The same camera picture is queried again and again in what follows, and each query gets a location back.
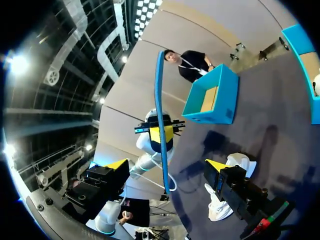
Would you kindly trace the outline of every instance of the table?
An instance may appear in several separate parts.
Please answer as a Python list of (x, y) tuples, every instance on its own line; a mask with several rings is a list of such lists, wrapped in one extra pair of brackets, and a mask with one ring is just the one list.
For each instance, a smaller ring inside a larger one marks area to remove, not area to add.
[(269, 198), (296, 201), (284, 224), (298, 221), (320, 187), (320, 126), (311, 125), (306, 84), (294, 55), (288, 52), (238, 75), (233, 124), (187, 121), (168, 168), (178, 185), (171, 200), (193, 240), (239, 239), (246, 226), (234, 214), (218, 222), (208, 219), (205, 159), (225, 163), (228, 154), (242, 152), (257, 161), (253, 182), (268, 188)]

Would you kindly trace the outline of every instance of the person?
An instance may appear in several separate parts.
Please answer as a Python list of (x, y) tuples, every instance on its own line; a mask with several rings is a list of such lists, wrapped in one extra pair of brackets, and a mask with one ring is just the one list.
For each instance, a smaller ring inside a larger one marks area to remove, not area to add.
[(193, 50), (179, 55), (167, 49), (164, 51), (164, 59), (171, 64), (177, 64), (180, 75), (191, 83), (215, 68), (205, 53)]
[(120, 225), (125, 223), (137, 227), (163, 227), (181, 225), (174, 205), (170, 201), (126, 198), (118, 216)]

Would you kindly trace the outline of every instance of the screw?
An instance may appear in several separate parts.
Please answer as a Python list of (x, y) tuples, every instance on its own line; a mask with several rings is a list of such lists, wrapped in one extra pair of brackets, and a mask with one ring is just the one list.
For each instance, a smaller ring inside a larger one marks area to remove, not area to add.
[(261, 192), (265, 195), (265, 194), (268, 194), (268, 189), (267, 188), (262, 188), (261, 189)]
[(41, 204), (39, 204), (36, 208), (38, 209), (39, 212), (42, 212), (45, 209), (45, 207)]
[(45, 200), (45, 203), (49, 206), (49, 205), (52, 205), (54, 203), (54, 201), (51, 198), (47, 198)]
[(80, 201), (83, 201), (83, 200), (86, 199), (86, 196), (85, 196), (85, 195), (80, 195), (80, 196), (78, 197), (78, 199), (79, 199)]

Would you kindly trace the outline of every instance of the ventilation duct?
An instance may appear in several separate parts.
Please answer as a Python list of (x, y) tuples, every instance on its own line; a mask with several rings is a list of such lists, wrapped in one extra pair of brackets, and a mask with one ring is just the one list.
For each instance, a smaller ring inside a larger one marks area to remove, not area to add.
[(39, 183), (41, 183), (44, 187), (48, 186), (49, 179), (56, 173), (61, 171), (61, 174), (64, 172), (65, 174), (62, 174), (62, 181), (63, 185), (67, 181), (67, 166), (71, 163), (73, 163), (76, 160), (81, 160), (84, 158), (84, 152), (82, 150), (75, 152), (74, 154), (68, 156), (65, 160), (60, 161), (44, 171), (43, 173), (36, 176)]
[(76, 30), (65, 41), (49, 67), (43, 82), (50, 86), (54, 86), (59, 81), (59, 71), (62, 65), (76, 43), (84, 35), (88, 26), (88, 19), (80, 0), (63, 0), (63, 3), (74, 21)]
[(97, 53), (97, 59), (103, 69), (105, 70), (104, 75), (101, 77), (98, 85), (95, 88), (94, 94), (99, 94), (107, 76), (116, 82), (118, 79), (118, 74), (115, 70), (115, 68), (112, 66), (112, 63), (110, 62), (106, 50), (109, 47), (109, 45), (113, 42), (113, 40), (119, 35), (120, 40), (121, 40), (121, 45), (122, 49), (124, 51), (128, 50), (129, 44), (127, 43), (126, 39), (126, 32), (124, 28), (124, 16), (122, 14), (122, 6), (125, 1), (124, 0), (113, 0), (113, 7), (114, 7), (114, 12), (115, 12), (115, 19), (117, 23), (117, 27), (115, 30), (113, 30), (110, 35), (101, 43), (98, 53)]
[(125, 0), (113, 0), (114, 4), (123, 4), (125, 2)]

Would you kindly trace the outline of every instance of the light fixture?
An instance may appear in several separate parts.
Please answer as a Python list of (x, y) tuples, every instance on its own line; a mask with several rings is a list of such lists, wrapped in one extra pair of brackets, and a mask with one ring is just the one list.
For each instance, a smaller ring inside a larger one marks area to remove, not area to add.
[(123, 56), (123, 57), (122, 57), (122, 62), (123, 62), (123, 63), (126, 63), (127, 61), (128, 61), (127, 56)]
[(149, 3), (149, 8), (150, 9), (155, 9), (156, 8), (156, 4), (154, 2), (150, 2)]
[(152, 16), (153, 16), (153, 13), (152, 12), (150, 12), (150, 11), (148, 11), (147, 13), (146, 13), (146, 17), (147, 18), (152, 18)]
[(87, 146), (85, 146), (85, 150), (90, 151), (92, 149), (92, 145), (88, 144)]
[(9, 60), (11, 72), (14, 74), (23, 74), (26, 72), (29, 64), (24, 56), (14, 56)]
[(11, 144), (7, 144), (3, 150), (3, 152), (6, 154), (6, 156), (8, 158), (13, 158), (13, 156), (15, 155), (15, 153), (17, 152), (15, 147)]
[(163, 2), (162, 0), (156, 0), (155, 5), (160, 6), (162, 4), (162, 2)]

